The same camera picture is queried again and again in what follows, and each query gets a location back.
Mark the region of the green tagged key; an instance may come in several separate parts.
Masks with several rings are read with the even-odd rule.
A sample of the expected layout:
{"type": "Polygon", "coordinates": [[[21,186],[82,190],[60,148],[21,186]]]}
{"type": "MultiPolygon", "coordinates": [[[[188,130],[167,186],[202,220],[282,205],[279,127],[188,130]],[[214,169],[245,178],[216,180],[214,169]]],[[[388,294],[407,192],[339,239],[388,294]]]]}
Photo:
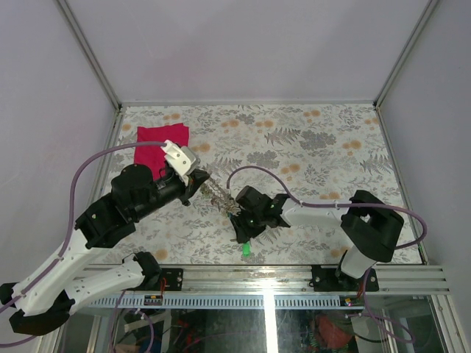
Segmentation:
{"type": "Polygon", "coordinates": [[[251,244],[246,242],[242,244],[242,256],[249,257],[251,255],[251,244]]]}

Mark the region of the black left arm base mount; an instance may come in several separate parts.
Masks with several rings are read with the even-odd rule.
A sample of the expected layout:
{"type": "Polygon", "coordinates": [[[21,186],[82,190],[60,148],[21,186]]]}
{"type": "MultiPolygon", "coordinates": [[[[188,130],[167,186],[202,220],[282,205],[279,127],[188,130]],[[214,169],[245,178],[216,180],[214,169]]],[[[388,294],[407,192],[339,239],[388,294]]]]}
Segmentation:
{"type": "Polygon", "coordinates": [[[151,275],[144,284],[145,290],[158,290],[161,292],[181,291],[183,289],[182,268],[164,268],[157,274],[151,275]]]}

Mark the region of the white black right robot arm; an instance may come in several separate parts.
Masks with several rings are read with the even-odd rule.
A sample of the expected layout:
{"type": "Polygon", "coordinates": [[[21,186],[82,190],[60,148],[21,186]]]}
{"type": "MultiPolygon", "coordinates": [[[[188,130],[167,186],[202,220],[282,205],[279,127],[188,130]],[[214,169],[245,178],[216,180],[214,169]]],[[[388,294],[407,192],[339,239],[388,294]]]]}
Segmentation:
{"type": "Polygon", "coordinates": [[[235,198],[230,216],[238,243],[247,243],[267,228],[328,225],[339,227],[353,243],[342,256],[334,277],[337,285],[352,290],[368,268],[392,260],[404,219],[365,190],[346,201],[308,205],[287,193],[271,198],[246,186],[235,198]]]}

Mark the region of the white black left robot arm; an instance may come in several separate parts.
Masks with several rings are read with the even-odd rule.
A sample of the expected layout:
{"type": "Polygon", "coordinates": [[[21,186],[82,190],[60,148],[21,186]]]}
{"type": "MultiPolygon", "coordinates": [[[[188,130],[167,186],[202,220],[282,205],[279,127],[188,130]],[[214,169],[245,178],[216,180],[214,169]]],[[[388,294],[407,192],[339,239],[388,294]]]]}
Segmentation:
{"type": "Polygon", "coordinates": [[[76,220],[64,254],[54,254],[58,264],[27,293],[28,278],[1,285],[1,303],[17,298],[9,322],[13,332],[46,335],[61,327],[82,307],[120,290],[155,290],[162,270],[150,252],[136,252],[119,267],[78,279],[79,272],[136,231],[136,223],[174,200],[184,206],[210,175],[193,170],[184,182],[170,166],[154,179],[145,165],[128,165],[112,179],[111,191],[91,204],[76,220]]]}

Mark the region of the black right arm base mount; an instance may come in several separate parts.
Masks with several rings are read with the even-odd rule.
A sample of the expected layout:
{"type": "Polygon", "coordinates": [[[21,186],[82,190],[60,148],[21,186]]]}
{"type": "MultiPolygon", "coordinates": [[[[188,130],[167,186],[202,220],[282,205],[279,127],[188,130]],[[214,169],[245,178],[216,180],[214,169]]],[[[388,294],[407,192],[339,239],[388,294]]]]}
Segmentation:
{"type": "Polygon", "coordinates": [[[343,274],[338,267],[312,265],[309,286],[315,292],[358,292],[364,287],[364,275],[355,279],[343,274]]]}

